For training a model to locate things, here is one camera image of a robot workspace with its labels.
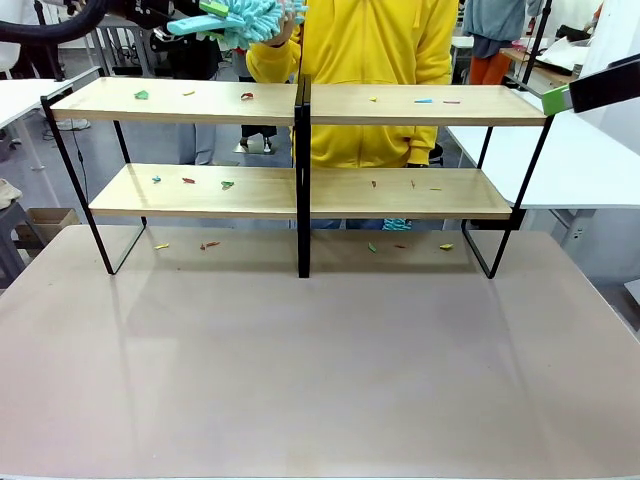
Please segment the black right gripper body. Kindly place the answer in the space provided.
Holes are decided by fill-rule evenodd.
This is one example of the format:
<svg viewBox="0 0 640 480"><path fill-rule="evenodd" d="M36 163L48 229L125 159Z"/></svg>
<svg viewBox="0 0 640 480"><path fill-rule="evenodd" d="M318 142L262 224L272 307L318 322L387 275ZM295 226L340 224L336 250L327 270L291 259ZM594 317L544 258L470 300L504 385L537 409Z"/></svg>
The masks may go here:
<svg viewBox="0 0 640 480"><path fill-rule="evenodd" d="M640 59L635 54L569 84L572 108L583 113L640 96Z"/></svg>

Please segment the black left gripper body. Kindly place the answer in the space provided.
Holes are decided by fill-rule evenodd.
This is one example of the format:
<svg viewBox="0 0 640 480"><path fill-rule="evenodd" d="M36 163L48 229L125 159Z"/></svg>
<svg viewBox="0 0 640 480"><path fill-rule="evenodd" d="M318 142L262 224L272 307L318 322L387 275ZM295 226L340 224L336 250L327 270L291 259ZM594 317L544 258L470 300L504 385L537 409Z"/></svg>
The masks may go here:
<svg viewBox="0 0 640 480"><path fill-rule="evenodd" d="M122 0L118 16L143 29L165 27L169 21L202 15L199 2L193 0Z"/></svg>

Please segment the person's right hand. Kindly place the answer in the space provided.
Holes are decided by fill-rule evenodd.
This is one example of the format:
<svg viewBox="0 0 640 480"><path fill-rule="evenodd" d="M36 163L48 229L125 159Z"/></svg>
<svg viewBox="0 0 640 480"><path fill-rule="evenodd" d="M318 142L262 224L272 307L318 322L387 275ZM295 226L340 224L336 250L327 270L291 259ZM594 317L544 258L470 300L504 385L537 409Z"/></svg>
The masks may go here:
<svg viewBox="0 0 640 480"><path fill-rule="evenodd" d="M292 12L285 12L279 20L279 33L266 42L272 48L279 48L286 44L296 28L296 15Z"/></svg>

